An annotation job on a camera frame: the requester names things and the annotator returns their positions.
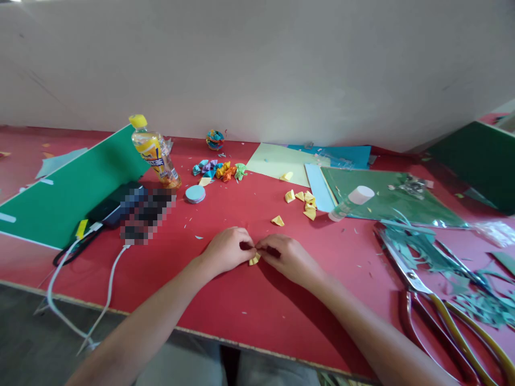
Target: hand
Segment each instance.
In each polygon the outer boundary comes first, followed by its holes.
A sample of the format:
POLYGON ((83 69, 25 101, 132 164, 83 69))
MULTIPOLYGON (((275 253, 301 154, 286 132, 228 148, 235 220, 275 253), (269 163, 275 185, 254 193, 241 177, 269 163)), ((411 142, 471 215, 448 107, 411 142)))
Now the hand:
POLYGON ((269 235, 260 240, 256 248, 268 264, 307 290, 326 275, 303 246, 286 235, 269 235))
POLYGON ((236 268, 256 254, 254 242, 245 228, 232 227, 218 233, 198 258, 206 264, 212 276, 236 268))

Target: round lid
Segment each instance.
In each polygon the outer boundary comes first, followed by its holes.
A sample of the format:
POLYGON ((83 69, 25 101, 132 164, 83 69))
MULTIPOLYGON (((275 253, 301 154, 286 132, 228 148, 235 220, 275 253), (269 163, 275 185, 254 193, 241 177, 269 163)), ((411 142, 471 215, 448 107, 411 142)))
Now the round lid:
POLYGON ((369 199, 371 199, 376 194, 374 191, 366 186, 358 186, 349 194, 349 200, 357 205, 361 205, 366 203, 369 199))

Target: scissor blade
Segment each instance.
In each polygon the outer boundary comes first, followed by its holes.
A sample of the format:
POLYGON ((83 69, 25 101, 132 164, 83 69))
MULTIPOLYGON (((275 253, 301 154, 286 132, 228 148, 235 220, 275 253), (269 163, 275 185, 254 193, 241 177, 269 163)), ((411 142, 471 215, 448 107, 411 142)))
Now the scissor blade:
POLYGON ((433 291, 431 291, 429 288, 427 288, 424 283, 419 279, 418 275, 408 268, 404 260, 401 256, 399 256, 399 253, 394 248, 391 240, 386 236, 384 229, 375 227, 375 232, 379 236, 379 238, 382 239, 383 243, 385 244, 386 248, 388 249, 389 255, 392 258, 392 260, 395 262, 395 265, 397 266, 400 273, 403 275, 406 283, 415 291, 431 294, 433 291))

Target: red tabletop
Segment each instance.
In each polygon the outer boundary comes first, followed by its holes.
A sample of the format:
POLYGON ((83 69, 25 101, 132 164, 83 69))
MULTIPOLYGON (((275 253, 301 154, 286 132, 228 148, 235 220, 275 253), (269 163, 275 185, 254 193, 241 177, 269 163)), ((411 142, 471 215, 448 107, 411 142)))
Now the red tabletop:
MULTIPOLYGON (((0 143, 7 144, 7 138, 12 144, 0 151, 13 153, 11 160, 0 160, 0 176, 17 176, 14 182, 2 179, 1 188, 10 194, 21 184, 33 182, 41 166, 42 151, 52 152, 55 148, 59 149, 55 153, 59 155, 91 146, 91 142, 109 135, 92 132, 88 137, 84 132, 54 130, 51 131, 52 138, 43 138, 41 133, 39 130, 29 135, 27 131, 17 133, 12 129, 0 129, 0 143), (51 146, 42 148, 41 144, 45 142, 51 146)), ((304 203, 295 200, 287 204, 284 200, 288 190, 298 192, 306 188, 253 172, 248 172, 249 175, 239 183, 234 179, 227 183, 216 180, 206 186, 203 202, 186 203, 183 199, 185 189, 198 183, 199 178, 192 175, 192 167, 202 159, 219 157, 217 152, 207 148, 204 140, 173 140, 172 160, 183 183, 176 207, 169 209, 166 220, 149 245, 133 246, 122 256, 114 277, 112 309, 132 312, 200 254, 216 233, 230 226, 241 226, 248 229, 255 242, 270 233, 284 233, 297 239, 324 269, 379 316, 402 330, 398 304, 403 283, 373 235, 375 221, 345 218, 334 223, 321 212, 315 221, 310 221, 303 215, 304 203), (283 218, 284 227, 270 222, 277 215, 283 218)), ((246 163, 257 146, 257 143, 226 141, 223 151, 227 158, 220 158, 220 161, 246 163)), ((513 219, 504 218, 468 197, 456 198, 454 193, 463 192, 465 185, 437 164, 421 165, 410 158, 382 155, 373 169, 411 172, 434 180, 433 193, 470 222, 500 218, 515 225, 513 219)), ((142 183, 149 188, 158 187, 156 181, 152 170, 142 178, 142 183)), ((486 252, 498 250, 472 231, 439 229, 437 237, 459 257, 472 259, 466 263, 473 270, 483 268, 491 261, 486 252)), ((111 266, 122 246, 119 230, 104 231, 80 258, 63 268, 54 286, 55 293, 81 303, 103 306, 111 266)), ((2 283, 34 291, 53 268, 55 250, 6 235, 0 235, 0 248, 2 283)), ((515 255, 515 248, 503 251, 515 255)), ((499 266, 494 269, 503 272, 499 266)), ((423 271, 419 274, 433 291, 443 299, 449 298, 444 293, 445 279, 441 275, 423 271)), ((45 290, 47 285, 48 281, 45 281, 40 288, 45 290)), ((423 340, 440 359, 440 364, 459 376, 421 320, 417 316, 414 319, 423 340)), ((499 331, 483 327, 514 360, 515 333, 506 327, 499 331)), ((282 277, 265 261, 255 266, 241 265, 208 283, 187 308, 178 328, 355 378, 376 379, 332 314, 311 294, 282 277)), ((502 376, 490 354, 468 330, 463 328, 462 332, 494 379, 502 383, 502 376)))

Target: white wall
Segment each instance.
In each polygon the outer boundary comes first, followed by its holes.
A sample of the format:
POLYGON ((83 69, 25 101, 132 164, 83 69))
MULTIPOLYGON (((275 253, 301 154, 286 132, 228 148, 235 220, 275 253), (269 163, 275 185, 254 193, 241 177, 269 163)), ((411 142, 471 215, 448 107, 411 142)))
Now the white wall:
POLYGON ((515 91, 512 0, 0 5, 0 123, 405 151, 515 91))

